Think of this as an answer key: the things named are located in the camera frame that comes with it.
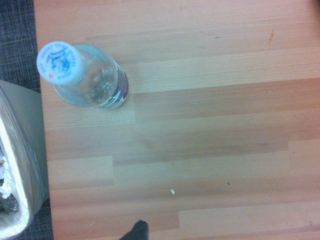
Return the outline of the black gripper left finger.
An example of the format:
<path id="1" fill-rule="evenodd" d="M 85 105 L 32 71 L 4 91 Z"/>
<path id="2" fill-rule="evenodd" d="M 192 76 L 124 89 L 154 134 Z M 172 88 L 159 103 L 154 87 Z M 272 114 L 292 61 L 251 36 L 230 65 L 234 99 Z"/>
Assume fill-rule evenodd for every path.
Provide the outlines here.
<path id="1" fill-rule="evenodd" d="M 132 229 L 127 232 L 120 240 L 148 240 L 149 239 L 149 225 L 144 220 L 137 221 Z"/>

